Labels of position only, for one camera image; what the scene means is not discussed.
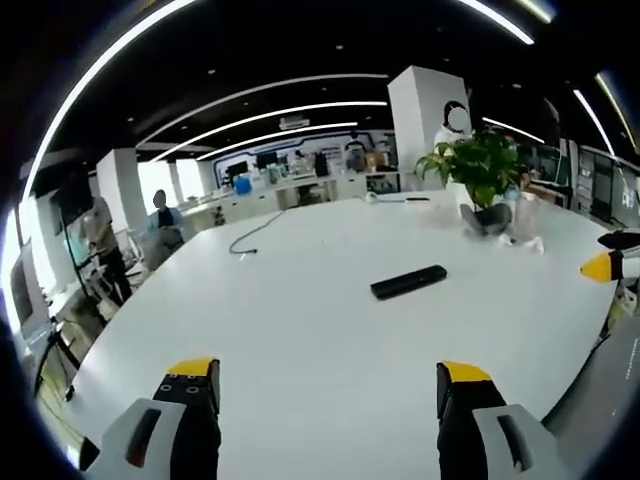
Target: white desk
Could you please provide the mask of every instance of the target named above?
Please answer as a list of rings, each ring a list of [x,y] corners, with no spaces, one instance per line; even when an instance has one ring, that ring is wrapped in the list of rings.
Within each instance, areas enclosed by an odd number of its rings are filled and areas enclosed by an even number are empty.
[[[432,198],[445,192],[429,193]],[[225,479],[438,478],[436,363],[473,363],[542,418],[578,374],[614,293],[580,275],[604,229],[542,203],[546,254],[434,226],[434,206],[345,200],[198,234],[122,307],[67,413],[101,435],[180,360],[221,360]],[[372,282],[448,278],[380,302]]]

